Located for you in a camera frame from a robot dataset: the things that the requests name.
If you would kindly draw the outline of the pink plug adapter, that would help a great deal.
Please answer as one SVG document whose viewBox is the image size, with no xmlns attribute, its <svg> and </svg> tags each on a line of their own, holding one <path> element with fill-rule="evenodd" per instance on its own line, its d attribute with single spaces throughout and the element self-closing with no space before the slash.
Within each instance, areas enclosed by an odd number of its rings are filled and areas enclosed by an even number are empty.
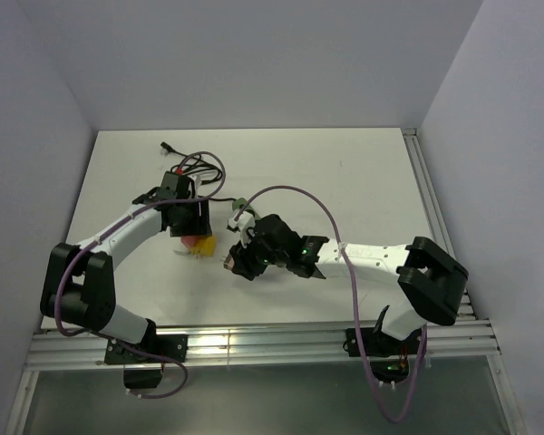
<svg viewBox="0 0 544 435">
<path fill-rule="evenodd" d="M 186 248 L 192 248 L 197 244 L 198 237 L 197 236 L 184 236 L 180 238 L 180 242 L 186 247 Z"/>
</svg>

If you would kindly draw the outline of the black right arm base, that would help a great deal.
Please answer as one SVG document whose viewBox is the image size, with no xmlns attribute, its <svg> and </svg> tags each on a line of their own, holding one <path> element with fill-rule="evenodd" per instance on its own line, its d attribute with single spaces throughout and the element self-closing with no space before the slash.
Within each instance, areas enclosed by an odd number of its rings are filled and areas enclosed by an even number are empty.
<svg viewBox="0 0 544 435">
<path fill-rule="evenodd" d="M 417 354 L 421 341 L 422 330 L 413 331 L 406 339 L 400 341 L 381 332 L 375 332 L 373 328 L 361 329 L 361 337 L 365 353 L 368 357 L 390 357 L 402 354 Z M 345 330 L 343 349 L 349 357 L 359 357 L 359 345 L 355 329 Z"/>
</svg>

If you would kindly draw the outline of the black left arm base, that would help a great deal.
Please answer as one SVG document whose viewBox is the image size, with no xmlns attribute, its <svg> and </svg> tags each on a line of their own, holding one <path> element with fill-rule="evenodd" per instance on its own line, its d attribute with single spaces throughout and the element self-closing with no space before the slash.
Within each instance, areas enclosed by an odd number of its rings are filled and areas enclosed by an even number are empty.
<svg viewBox="0 0 544 435">
<path fill-rule="evenodd" d="M 158 335 L 148 344 L 109 341 L 103 363 L 123 368 L 123 385 L 128 393 L 145 399 L 166 398 L 180 392 L 189 379 L 185 367 L 188 350 L 186 334 Z M 154 393 L 164 380 L 167 365 L 181 369 L 182 380 L 172 391 Z"/>
</svg>

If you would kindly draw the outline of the brown plug adapter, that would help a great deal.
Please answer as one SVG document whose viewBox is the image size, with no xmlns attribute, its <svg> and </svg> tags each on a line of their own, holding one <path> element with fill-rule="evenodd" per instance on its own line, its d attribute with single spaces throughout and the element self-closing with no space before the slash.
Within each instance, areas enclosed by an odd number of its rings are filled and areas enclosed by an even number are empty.
<svg viewBox="0 0 544 435">
<path fill-rule="evenodd" d="M 223 260 L 223 267 L 228 270 L 232 271 L 235 265 L 235 260 L 231 254 L 228 254 L 226 258 Z"/>
</svg>

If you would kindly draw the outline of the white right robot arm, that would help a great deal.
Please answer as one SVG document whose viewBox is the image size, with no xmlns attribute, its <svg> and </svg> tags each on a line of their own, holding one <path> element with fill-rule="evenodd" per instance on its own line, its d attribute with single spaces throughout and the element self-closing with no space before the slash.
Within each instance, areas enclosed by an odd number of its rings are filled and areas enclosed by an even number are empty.
<svg viewBox="0 0 544 435">
<path fill-rule="evenodd" d="M 394 353 L 415 330 L 431 323 L 452 326 L 458 316 L 469 273 L 428 237 L 409 245 L 371 246 L 322 236 L 300 236 L 275 214 L 256 218 L 234 213 L 228 230 L 239 235 L 225 267 L 249 281 L 268 267 L 301 278 L 353 277 L 403 297 L 381 309 L 374 331 L 376 347 Z"/>
</svg>

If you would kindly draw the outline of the yellow plug adapter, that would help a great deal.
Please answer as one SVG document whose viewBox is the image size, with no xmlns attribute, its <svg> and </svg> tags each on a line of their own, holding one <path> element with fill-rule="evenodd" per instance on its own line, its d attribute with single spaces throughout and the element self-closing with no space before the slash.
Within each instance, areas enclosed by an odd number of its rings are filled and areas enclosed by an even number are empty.
<svg viewBox="0 0 544 435">
<path fill-rule="evenodd" d="M 197 244 L 187 248 L 192 255 L 197 257 L 212 257 L 214 255 L 217 239 L 215 236 L 197 236 Z"/>
</svg>

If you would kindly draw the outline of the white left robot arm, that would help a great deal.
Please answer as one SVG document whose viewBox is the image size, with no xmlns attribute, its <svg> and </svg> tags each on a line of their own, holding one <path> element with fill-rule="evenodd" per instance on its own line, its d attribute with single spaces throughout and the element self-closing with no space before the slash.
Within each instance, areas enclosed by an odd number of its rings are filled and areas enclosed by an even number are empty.
<svg viewBox="0 0 544 435">
<path fill-rule="evenodd" d="M 198 176 L 166 172 L 158 187 L 139 195 L 115 222 L 77 245 L 51 251 L 40 311 L 45 317 L 126 343 L 138 362 L 157 354 L 156 324 L 121 307 L 114 271 L 143 242 L 167 231 L 171 237 L 211 234 L 209 202 L 198 196 Z"/>
</svg>

